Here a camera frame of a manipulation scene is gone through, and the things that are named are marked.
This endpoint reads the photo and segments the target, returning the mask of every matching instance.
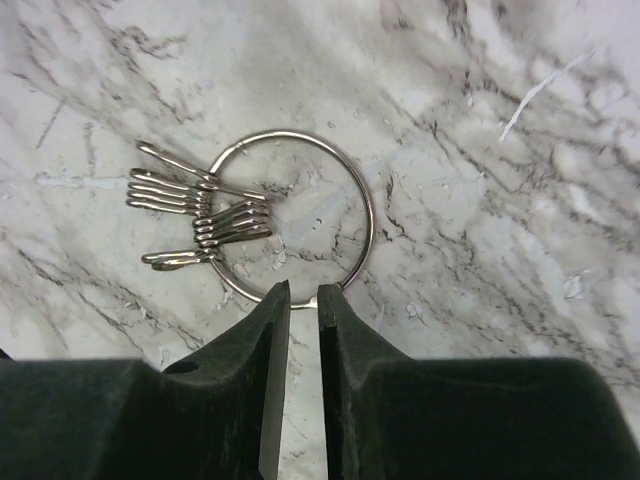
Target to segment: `metal ring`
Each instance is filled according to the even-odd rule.
[[[209,173],[214,175],[219,175],[219,171],[225,162],[228,162],[234,155],[244,150],[249,145],[253,145],[256,143],[263,142],[265,140],[272,139],[291,139],[291,140],[299,140],[308,144],[311,144],[315,147],[320,148],[324,152],[331,155],[334,159],[336,159],[340,164],[345,168],[347,173],[351,176],[353,181],[356,183],[358,187],[358,191],[360,193],[360,197],[364,203],[364,209],[367,217],[366,230],[365,230],[365,239],[364,245],[362,248],[362,252],[358,257],[355,265],[351,269],[351,271],[344,277],[342,280],[338,282],[338,285],[341,288],[346,288],[360,273],[362,268],[364,267],[364,263],[367,260],[367,257],[371,253],[371,249],[373,248],[373,237],[375,234],[375,215],[373,211],[373,197],[371,192],[369,191],[369,187],[367,186],[367,182],[358,169],[356,163],[349,157],[345,152],[343,152],[336,145],[331,142],[325,140],[322,137],[319,137],[315,134],[304,132],[301,130],[292,130],[292,129],[273,129],[273,130],[264,130],[262,132],[252,133],[251,135],[247,135],[246,137],[241,138],[233,145],[227,147],[218,157],[213,161],[211,167],[209,168]],[[238,292],[245,298],[249,300],[253,300],[254,302],[260,302],[264,298],[264,294],[258,292],[251,286],[247,285],[244,280],[239,279],[231,269],[219,258],[211,258],[211,265],[213,269],[216,271],[220,277],[226,282],[229,287]],[[297,310],[301,308],[318,308],[317,297],[313,296],[308,300],[293,303],[291,305],[291,309]]]

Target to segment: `scratch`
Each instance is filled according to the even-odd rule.
[[[546,77],[538,85],[536,85],[531,90],[529,90],[527,94],[524,96],[524,98],[522,99],[522,101],[520,102],[520,105],[518,105],[518,108],[516,109],[515,113],[511,117],[511,120],[509,120],[509,123],[507,123],[507,125],[504,127],[504,131],[502,132],[502,135],[500,135],[500,138],[498,139],[498,141],[500,143],[504,142],[504,139],[507,138],[507,134],[509,133],[511,128],[516,124],[516,122],[518,121],[518,118],[520,118],[520,114],[525,109],[525,107],[529,104],[531,100],[533,100],[533,97],[535,97],[538,93],[544,90],[547,87],[547,85],[551,84],[557,78],[561,77],[565,73],[569,72],[572,68],[576,67],[577,65],[591,58],[592,55],[593,55],[593,52],[588,53],[586,55],[580,55],[578,58],[569,62],[563,69],[554,70],[548,77]]]
[[[38,175],[36,185],[61,188],[93,188],[98,190],[116,190],[127,186],[125,177],[50,177]]]
[[[49,132],[51,131],[51,127],[53,127],[53,124],[55,123],[56,118],[58,118],[58,115],[60,114],[60,110],[62,110],[63,106],[64,106],[64,100],[61,100],[60,104],[53,111],[53,115],[51,115],[51,119],[49,120],[49,123],[47,123],[47,126],[44,127],[44,131],[42,132],[42,135],[40,135],[40,138],[38,139],[38,143],[36,144],[36,150],[42,146],[45,138],[47,138],[47,135],[49,135]]]
[[[84,125],[84,146],[87,149],[87,163],[89,164],[89,175],[93,177],[96,173],[96,149],[91,142],[93,135],[93,123],[87,122]]]

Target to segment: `white marble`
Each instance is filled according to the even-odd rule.
[[[0,347],[167,365],[252,308],[207,267],[157,273],[189,219],[125,208],[142,138],[205,167],[285,126],[350,152],[378,238],[356,312],[421,358],[592,364],[640,435],[640,41],[633,0],[0,2]],[[554,71],[499,141],[521,100]],[[294,295],[362,236],[346,175],[300,145],[225,175],[286,193],[279,235],[229,249]],[[294,316],[283,478],[322,478],[317,334]]]

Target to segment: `marble surface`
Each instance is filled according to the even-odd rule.
[[[363,319],[414,357],[583,359],[640,435],[640,4],[610,3],[0,2],[0,347],[162,367],[225,331],[252,304],[210,268],[139,262],[191,243],[188,218],[125,208],[128,169],[158,169],[134,140],[206,167],[295,127],[374,192]],[[345,173],[246,153],[225,178],[285,198],[236,271],[294,296],[338,279],[363,234]],[[292,320],[281,476],[322,478],[315,315]]]

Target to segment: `silver ring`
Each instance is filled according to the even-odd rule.
[[[365,229],[365,239],[362,251],[360,252],[360,256],[356,261],[355,265],[347,273],[347,275],[338,282],[338,285],[345,289],[355,277],[360,273],[363,269],[364,264],[367,260],[367,257],[371,253],[371,249],[373,248],[373,237],[375,234],[375,214],[373,211],[373,197],[371,192],[369,191],[369,187],[367,186],[367,182],[358,169],[356,163],[343,152],[340,148],[332,144],[331,142],[325,140],[322,137],[319,137],[315,134],[304,132],[301,130],[291,130],[291,129],[272,129],[272,130],[264,130],[262,132],[252,133],[247,135],[246,137],[241,138],[233,145],[227,147],[218,157],[213,161],[211,167],[209,168],[209,173],[214,175],[219,175],[219,171],[222,169],[222,166],[225,162],[228,162],[233,158],[236,154],[247,148],[249,145],[253,145],[256,143],[263,142],[265,140],[272,139],[291,139],[291,140],[299,140],[308,144],[311,144],[315,147],[320,148],[325,151],[329,155],[331,155],[334,159],[340,162],[349,176],[353,179],[358,187],[358,191],[360,193],[360,197],[364,203],[364,210],[367,217],[366,229]],[[247,285],[244,280],[239,279],[231,269],[224,263],[224,261],[220,258],[211,257],[209,259],[211,262],[211,266],[216,271],[218,275],[225,281],[229,287],[238,292],[245,298],[249,300],[253,300],[254,302],[260,302],[264,298],[264,294],[258,292],[251,286]],[[292,310],[298,310],[301,308],[318,308],[317,297],[313,296],[308,300],[302,302],[296,302],[291,305]]]

